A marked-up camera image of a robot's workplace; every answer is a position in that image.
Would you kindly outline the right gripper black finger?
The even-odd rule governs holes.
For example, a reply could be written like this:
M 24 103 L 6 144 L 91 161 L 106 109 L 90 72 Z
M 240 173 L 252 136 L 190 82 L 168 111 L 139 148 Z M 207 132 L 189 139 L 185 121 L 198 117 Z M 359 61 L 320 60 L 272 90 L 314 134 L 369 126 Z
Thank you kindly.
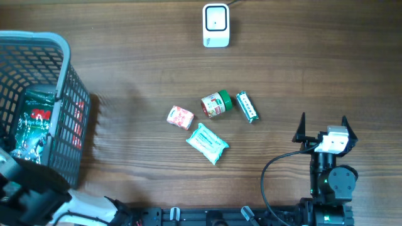
M 315 137 L 307 136 L 305 130 L 305 113 L 303 112 L 300 118 L 298 129 L 292 138 L 293 143 L 317 143 L 318 139 Z
M 342 116 L 341 124 L 342 124 L 342 126 L 346 127 L 347 132 L 349 133 L 349 140 L 350 141 L 358 141 L 358 138 L 357 138 L 356 134 L 354 133 L 354 131 L 352 130 L 352 128 L 350 127 L 346 116 Z

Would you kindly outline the green battery pack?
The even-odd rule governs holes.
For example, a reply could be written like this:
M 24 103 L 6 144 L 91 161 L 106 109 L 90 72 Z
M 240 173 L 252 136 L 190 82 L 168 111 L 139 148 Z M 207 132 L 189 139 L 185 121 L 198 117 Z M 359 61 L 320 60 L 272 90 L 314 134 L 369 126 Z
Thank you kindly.
M 258 113 L 254 108 L 250 98 L 248 97 L 247 92 L 245 91 L 239 92 L 236 95 L 236 100 L 249 123 L 253 123 L 254 121 L 259 119 Z

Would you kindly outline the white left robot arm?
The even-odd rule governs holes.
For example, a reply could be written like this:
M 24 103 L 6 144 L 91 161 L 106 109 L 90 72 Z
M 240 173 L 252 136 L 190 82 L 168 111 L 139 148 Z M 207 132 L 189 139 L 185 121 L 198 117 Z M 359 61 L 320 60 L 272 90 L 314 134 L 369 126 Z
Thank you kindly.
M 134 225 L 131 210 L 119 200 L 71 189 L 56 171 L 16 159 L 1 150 L 3 225 Z

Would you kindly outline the red snack stick packet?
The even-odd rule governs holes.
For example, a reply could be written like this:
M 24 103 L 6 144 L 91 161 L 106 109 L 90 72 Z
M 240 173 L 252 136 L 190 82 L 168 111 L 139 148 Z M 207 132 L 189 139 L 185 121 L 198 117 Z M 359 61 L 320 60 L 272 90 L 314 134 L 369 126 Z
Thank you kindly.
M 77 149 L 80 149 L 82 147 L 82 126 L 80 123 L 83 122 L 83 113 L 85 109 L 85 103 L 84 102 L 77 102 L 76 103 L 77 108 L 74 110 L 74 127 L 73 127 L 73 138 L 72 138 L 72 144 L 74 147 Z

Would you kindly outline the green lid jar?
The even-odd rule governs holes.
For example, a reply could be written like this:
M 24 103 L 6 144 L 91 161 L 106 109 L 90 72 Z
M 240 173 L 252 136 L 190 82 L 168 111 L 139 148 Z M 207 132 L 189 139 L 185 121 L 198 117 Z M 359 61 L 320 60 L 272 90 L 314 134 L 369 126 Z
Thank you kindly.
M 208 118 L 212 118 L 231 110 L 233 108 L 233 103 L 228 92 L 226 90 L 221 90 L 202 98 L 201 106 L 204 114 Z

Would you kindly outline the red white tissue packet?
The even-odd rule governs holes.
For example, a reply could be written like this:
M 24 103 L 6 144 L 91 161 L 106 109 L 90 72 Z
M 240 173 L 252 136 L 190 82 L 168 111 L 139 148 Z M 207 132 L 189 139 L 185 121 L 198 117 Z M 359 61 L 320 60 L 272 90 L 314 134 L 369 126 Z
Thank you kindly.
M 166 121 L 184 130 L 188 130 L 195 115 L 179 106 L 174 105 L 169 112 Z

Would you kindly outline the green 3M glove packet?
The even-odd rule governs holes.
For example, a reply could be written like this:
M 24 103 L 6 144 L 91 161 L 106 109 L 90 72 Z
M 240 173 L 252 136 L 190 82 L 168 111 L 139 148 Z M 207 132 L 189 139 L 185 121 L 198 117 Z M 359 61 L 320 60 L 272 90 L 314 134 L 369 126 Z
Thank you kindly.
M 14 158 L 41 164 L 55 103 L 54 94 L 27 90 L 16 129 L 16 147 L 10 152 Z

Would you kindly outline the teal wet wipes packet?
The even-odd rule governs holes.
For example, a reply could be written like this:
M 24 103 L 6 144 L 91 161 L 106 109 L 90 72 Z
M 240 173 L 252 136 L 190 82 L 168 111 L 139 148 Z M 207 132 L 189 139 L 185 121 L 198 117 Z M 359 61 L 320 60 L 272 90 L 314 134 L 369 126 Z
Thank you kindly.
M 223 150 L 229 148 L 229 145 L 224 140 L 202 123 L 198 124 L 198 128 L 186 142 L 201 152 L 213 165 L 216 165 Z

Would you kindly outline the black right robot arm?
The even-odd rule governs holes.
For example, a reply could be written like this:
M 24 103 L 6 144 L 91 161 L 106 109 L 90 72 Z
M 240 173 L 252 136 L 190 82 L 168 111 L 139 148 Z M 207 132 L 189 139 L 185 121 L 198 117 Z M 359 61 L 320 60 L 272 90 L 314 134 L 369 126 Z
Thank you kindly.
M 297 225 L 354 226 L 352 192 L 358 172 L 351 166 L 338 165 L 336 160 L 349 153 L 358 142 L 346 116 L 339 126 L 328 126 L 317 137 L 305 134 L 305 113 L 292 141 L 301 144 L 309 154 L 311 198 L 302 198 L 296 206 Z

